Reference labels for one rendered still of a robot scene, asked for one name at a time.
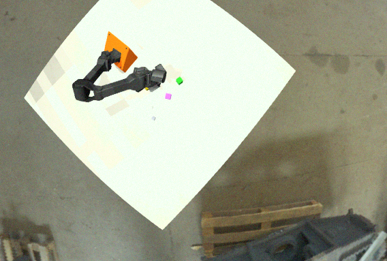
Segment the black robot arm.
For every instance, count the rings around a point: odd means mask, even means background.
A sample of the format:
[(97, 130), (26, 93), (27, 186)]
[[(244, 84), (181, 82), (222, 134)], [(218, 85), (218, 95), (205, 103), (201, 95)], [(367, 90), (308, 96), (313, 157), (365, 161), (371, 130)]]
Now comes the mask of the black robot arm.
[[(91, 102), (93, 100), (102, 101), (105, 97), (121, 93), (127, 90), (139, 90), (148, 87), (152, 93), (160, 88), (161, 83), (166, 81), (166, 71), (152, 69), (147, 67), (135, 67), (134, 72), (125, 79), (111, 82), (108, 85), (95, 85), (95, 81), (103, 72), (109, 72), (111, 64), (120, 62), (121, 53), (116, 49), (102, 51), (97, 59), (97, 65), (83, 78), (78, 79), (72, 84), (74, 97), (79, 102)], [(145, 83), (146, 81), (146, 83)], [(90, 97), (93, 91), (94, 96)]]

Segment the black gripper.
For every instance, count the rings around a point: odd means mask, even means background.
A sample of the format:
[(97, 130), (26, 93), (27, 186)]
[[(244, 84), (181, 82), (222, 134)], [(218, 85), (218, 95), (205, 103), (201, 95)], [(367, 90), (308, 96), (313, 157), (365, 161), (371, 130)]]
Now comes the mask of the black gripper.
[[(165, 71), (165, 69), (164, 69), (164, 67), (162, 66), (162, 64), (157, 65), (157, 66), (155, 67), (155, 69)], [(143, 89), (136, 90), (136, 92), (139, 93), (141, 90), (143, 90)]]

